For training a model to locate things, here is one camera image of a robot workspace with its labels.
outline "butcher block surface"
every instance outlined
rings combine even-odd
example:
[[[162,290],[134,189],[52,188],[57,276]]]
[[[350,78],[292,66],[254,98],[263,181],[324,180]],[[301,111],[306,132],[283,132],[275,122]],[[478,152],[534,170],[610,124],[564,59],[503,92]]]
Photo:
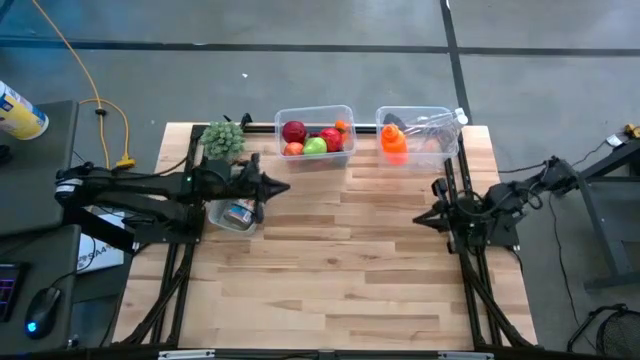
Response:
[[[185,156],[192,125],[167,124],[157,171]],[[467,126],[463,135],[474,190],[483,194],[499,182],[488,128]],[[261,154],[261,169],[291,190],[268,202],[264,223],[250,237],[207,223],[196,247],[180,347],[472,347],[458,257],[447,253],[446,236],[411,222],[435,201],[430,186],[442,172],[379,167],[375,135],[358,136],[346,169],[316,172],[288,168],[273,134],[246,139],[247,153]],[[114,341],[129,335],[153,305],[166,252],[166,245],[151,245],[134,258]],[[487,259],[497,303],[535,343],[517,260],[493,248]],[[478,308],[489,339],[484,306]]]

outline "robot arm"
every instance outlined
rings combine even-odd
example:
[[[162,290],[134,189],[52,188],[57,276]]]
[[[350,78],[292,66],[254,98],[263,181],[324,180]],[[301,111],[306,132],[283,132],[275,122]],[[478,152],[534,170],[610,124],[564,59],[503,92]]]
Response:
[[[431,185],[438,200],[413,222],[439,232],[456,233],[455,238],[461,243],[450,244],[452,253],[471,246],[517,246],[517,237],[508,235],[515,232],[515,225],[524,218],[524,206],[530,204],[539,209],[541,193],[562,190],[571,186],[574,179],[571,165],[555,156],[545,161],[545,168],[538,174],[523,181],[493,185],[482,197],[467,192],[450,199],[447,182],[440,178]]]
[[[96,205],[144,214],[155,219],[156,227],[191,235],[202,228],[206,201],[252,199],[261,223],[263,204],[290,186],[260,174],[259,159],[253,154],[250,161],[234,165],[205,160],[187,174],[166,175],[111,171],[85,163],[58,172],[56,199],[65,208]]]

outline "paper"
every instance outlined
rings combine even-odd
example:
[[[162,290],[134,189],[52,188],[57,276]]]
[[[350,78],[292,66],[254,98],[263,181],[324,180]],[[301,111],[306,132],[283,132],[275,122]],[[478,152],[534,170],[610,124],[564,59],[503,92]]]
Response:
[[[100,215],[100,217],[124,229],[124,224],[122,223],[121,217],[124,216],[124,213],[119,212],[114,214],[115,215]],[[91,254],[92,250],[93,239],[85,234],[82,234],[80,236],[80,249],[78,250],[78,265],[76,268],[78,270],[78,274],[118,266],[124,263],[124,253],[121,250],[118,250],[111,245],[107,245],[100,240],[96,240],[96,249],[93,254]],[[92,257],[95,257],[95,259],[93,259],[93,262],[91,262],[91,266],[80,271],[80,269],[83,269],[85,266],[87,266]]]

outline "clear plastic bin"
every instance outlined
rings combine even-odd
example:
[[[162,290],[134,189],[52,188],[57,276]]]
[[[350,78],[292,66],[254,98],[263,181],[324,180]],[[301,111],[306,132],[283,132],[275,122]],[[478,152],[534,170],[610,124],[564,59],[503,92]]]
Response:
[[[408,151],[385,152],[381,132],[390,120],[400,120]],[[458,135],[466,124],[462,109],[432,106],[383,106],[376,111],[378,156],[381,165],[440,171],[445,160],[458,154]]]
[[[320,132],[335,126],[336,121],[342,120],[347,125],[347,140],[343,150],[317,155],[285,156],[283,154],[287,142],[282,138],[282,127],[289,121],[302,122],[307,134]],[[324,171],[342,169],[347,166],[349,158],[356,151],[356,133],[353,123],[353,111],[345,105],[318,106],[298,109],[284,109],[278,111],[275,117],[276,143],[278,156],[287,162],[290,169],[300,172]]]

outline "plastic bottle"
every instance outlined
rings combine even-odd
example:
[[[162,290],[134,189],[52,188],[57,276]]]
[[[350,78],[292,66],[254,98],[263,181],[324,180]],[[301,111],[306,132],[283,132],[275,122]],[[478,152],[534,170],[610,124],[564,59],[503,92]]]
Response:
[[[384,126],[380,133],[380,143],[391,164],[404,165],[409,161],[407,139],[395,124]]]

